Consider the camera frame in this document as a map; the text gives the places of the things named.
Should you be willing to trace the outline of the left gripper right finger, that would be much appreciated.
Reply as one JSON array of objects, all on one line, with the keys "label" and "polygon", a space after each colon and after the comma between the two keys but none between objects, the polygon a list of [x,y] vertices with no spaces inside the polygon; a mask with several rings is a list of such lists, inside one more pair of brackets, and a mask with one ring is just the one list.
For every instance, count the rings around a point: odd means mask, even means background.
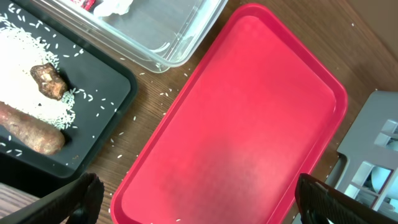
[{"label": "left gripper right finger", "polygon": [[295,201],[303,224],[397,224],[305,173],[298,177]]}]

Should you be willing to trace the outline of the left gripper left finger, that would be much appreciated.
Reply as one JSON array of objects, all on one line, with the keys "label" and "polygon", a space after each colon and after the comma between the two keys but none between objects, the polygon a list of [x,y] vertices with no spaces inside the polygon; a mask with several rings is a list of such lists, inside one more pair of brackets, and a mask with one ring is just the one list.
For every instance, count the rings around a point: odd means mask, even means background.
[{"label": "left gripper left finger", "polygon": [[95,224],[104,198],[104,183],[95,173],[78,179],[4,218],[1,224]]}]

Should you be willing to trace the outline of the brown carrot-like food scrap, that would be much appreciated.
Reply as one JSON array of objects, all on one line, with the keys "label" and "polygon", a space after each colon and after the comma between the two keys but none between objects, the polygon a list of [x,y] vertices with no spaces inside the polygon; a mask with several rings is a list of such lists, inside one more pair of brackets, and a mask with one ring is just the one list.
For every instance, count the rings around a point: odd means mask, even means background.
[{"label": "brown carrot-like food scrap", "polygon": [[57,128],[4,102],[1,102],[1,126],[40,154],[56,154],[65,144],[65,137]]}]

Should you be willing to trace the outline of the small brown food scrap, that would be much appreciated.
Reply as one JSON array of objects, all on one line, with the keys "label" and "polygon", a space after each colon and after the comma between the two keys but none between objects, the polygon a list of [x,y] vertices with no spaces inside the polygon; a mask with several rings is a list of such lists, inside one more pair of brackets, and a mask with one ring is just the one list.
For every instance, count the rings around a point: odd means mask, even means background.
[{"label": "small brown food scrap", "polygon": [[68,90],[66,82],[51,63],[33,66],[30,75],[47,98],[59,101]]}]

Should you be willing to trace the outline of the rice pile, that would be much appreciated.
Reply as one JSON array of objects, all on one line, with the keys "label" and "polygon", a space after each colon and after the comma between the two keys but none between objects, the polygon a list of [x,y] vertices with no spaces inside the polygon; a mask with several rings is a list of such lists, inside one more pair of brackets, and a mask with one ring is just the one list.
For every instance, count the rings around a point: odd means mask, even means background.
[{"label": "rice pile", "polygon": [[[40,34],[42,30],[52,32],[12,2],[1,10],[1,102],[50,124],[63,134],[64,130],[74,127],[73,107],[79,91],[68,86],[59,69],[59,56]],[[46,63],[57,69],[68,86],[59,101],[41,94],[30,75],[33,66]]]}]

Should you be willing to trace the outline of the white napkin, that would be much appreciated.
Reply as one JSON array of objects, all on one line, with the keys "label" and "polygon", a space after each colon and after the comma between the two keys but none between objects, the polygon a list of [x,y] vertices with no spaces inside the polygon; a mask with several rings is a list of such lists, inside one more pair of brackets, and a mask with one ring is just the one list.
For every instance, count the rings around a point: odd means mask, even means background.
[{"label": "white napkin", "polygon": [[108,17],[112,14],[124,15],[129,11],[134,0],[103,0],[94,8],[93,15],[96,17]]}]

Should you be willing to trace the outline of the red snack wrapper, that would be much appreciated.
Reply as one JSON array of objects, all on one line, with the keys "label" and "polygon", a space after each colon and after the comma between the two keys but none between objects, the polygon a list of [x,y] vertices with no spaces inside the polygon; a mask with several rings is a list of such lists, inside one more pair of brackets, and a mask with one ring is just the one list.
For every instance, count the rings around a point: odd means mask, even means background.
[{"label": "red snack wrapper", "polygon": [[75,5],[77,5],[80,8],[83,8],[86,11],[89,11],[96,0],[71,0]]}]

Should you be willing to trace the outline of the grey dishwasher rack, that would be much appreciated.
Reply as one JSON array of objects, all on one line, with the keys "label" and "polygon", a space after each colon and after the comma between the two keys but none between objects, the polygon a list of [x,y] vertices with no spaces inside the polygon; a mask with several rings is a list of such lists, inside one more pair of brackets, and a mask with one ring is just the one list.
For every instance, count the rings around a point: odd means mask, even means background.
[{"label": "grey dishwasher rack", "polygon": [[397,92],[374,91],[337,152],[326,184],[397,220]]}]

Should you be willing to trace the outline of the black waste tray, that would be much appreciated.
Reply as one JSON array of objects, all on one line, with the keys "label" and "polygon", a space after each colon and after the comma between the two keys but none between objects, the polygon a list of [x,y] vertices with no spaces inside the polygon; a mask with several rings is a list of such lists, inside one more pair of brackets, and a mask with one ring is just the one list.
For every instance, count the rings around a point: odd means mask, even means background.
[{"label": "black waste tray", "polygon": [[76,90],[76,119],[63,131],[66,144],[53,156],[34,152],[1,129],[1,183],[43,197],[75,180],[87,169],[137,95],[134,74],[100,49],[59,23],[32,1],[2,1],[1,12],[10,6],[18,13],[8,19],[41,37],[60,56],[60,72]]}]

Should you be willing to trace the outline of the clear plastic waste bin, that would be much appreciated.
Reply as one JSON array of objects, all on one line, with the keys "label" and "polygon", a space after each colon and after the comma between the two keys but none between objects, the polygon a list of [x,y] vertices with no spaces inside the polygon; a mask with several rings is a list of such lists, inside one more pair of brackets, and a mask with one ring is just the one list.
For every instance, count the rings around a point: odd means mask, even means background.
[{"label": "clear plastic waste bin", "polygon": [[134,0],[124,15],[96,17],[71,1],[33,1],[40,10],[89,41],[162,73],[193,55],[221,14],[226,0]]}]

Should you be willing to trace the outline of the red serving tray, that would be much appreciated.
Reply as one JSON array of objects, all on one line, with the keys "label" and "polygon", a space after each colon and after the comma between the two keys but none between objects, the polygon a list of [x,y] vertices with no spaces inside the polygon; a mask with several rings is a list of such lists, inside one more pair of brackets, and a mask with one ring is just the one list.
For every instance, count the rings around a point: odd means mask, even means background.
[{"label": "red serving tray", "polygon": [[130,168],[115,223],[280,223],[345,117],[344,86],[260,4],[233,12]]}]

